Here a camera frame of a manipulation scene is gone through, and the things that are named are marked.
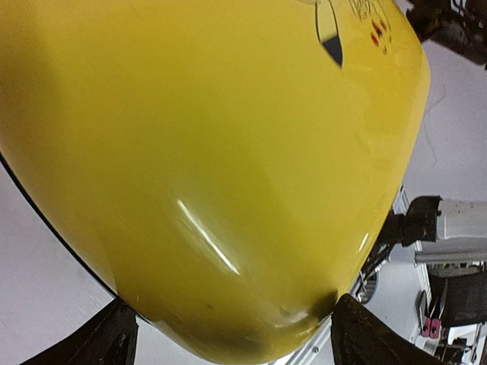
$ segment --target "white floor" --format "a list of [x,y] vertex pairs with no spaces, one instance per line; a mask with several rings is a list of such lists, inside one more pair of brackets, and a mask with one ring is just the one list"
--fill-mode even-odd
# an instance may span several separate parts
[[[435,45],[425,45],[431,95],[405,178],[412,198],[442,194],[487,200],[487,73]],[[412,252],[397,249],[380,274],[376,315],[411,340],[418,283]],[[15,365],[70,334],[110,301],[56,241],[0,170],[0,364]],[[324,348],[315,364],[332,364]],[[202,365],[140,323],[136,363]]]

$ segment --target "glossy yellow surface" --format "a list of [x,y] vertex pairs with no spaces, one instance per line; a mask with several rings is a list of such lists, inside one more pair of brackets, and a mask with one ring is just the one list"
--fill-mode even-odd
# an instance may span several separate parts
[[389,0],[0,0],[2,154],[102,279],[217,363],[294,350],[348,289],[428,82]]

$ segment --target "yellow paint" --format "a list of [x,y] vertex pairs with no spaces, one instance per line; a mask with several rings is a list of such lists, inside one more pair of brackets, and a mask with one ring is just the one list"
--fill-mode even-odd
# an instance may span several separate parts
[[340,68],[313,3],[0,0],[2,154],[175,341],[218,363],[276,359],[353,281],[422,117],[419,42],[375,0],[384,55],[377,12],[354,11],[367,3],[332,1]]

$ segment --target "scratch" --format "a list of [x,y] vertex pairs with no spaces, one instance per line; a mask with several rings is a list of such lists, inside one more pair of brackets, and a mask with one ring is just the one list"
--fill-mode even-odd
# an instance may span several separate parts
[[426,144],[428,145],[430,151],[431,151],[431,154],[433,155],[433,166],[435,166],[437,163],[438,163],[438,156],[436,154],[436,150],[434,148],[434,145],[433,145],[433,142],[431,141],[431,136],[430,136],[430,133],[429,133],[429,130],[428,130],[428,117],[431,113],[431,111],[436,108],[438,105],[440,105],[440,103],[443,102],[443,100],[445,100],[445,98],[447,97],[447,88],[444,86],[443,84],[443,87],[442,87],[442,92],[441,92],[441,97],[435,101],[432,105],[430,105],[429,108],[426,109],[425,111],[425,114],[423,116],[423,120],[425,121],[423,123],[424,125],[424,128],[425,128],[425,137],[426,137]]
[[137,11],[137,8],[135,7],[135,5],[130,4],[130,8],[132,8],[132,11],[134,12],[134,14],[135,14],[136,16],[138,16],[138,11]]

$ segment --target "black trim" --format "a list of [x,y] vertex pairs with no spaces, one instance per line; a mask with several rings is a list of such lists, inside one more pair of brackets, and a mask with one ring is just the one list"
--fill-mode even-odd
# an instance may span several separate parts
[[138,334],[135,315],[116,298],[80,329],[21,365],[134,365]]
[[95,274],[93,270],[81,259],[81,257],[78,256],[78,254],[69,246],[69,244],[62,238],[61,234],[52,226],[52,224],[47,220],[46,216],[43,214],[43,212],[37,207],[36,203],[34,203],[33,199],[30,197],[30,195],[27,193],[27,191],[24,189],[22,186],[21,182],[18,180],[18,178],[15,176],[14,171],[12,168],[7,163],[7,160],[3,156],[3,154],[0,152],[0,162],[2,163],[3,167],[7,171],[7,174],[10,176],[12,181],[14,182],[15,186],[17,186],[17,189],[22,193],[24,196],[25,200],[27,200],[27,203],[29,203],[30,207],[37,213],[37,215],[40,217],[40,219],[43,220],[44,224],[51,230],[51,232],[56,236],[56,238],[59,240],[59,242],[62,243],[62,245],[71,253],[71,255],[78,261],[78,263],[86,270],[91,276],[98,281],[98,284],[100,284],[102,287],[105,288],[105,290],[112,295],[112,297],[118,297],[115,293],[115,291],[112,290],[111,287],[109,287],[101,278]]
[[320,25],[318,19],[318,2],[314,5],[314,17],[315,17],[315,27],[317,29],[317,36],[318,41],[326,50],[328,55],[335,61],[335,63],[342,68],[343,66],[343,49],[342,49],[342,42],[340,40],[340,32],[338,29],[338,21],[336,20],[335,8],[330,0],[326,0],[329,2],[329,6],[332,9],[333,20],[335,21],[335,28],[336,28],[336,35],[328,40],[322,40],[320,35]]

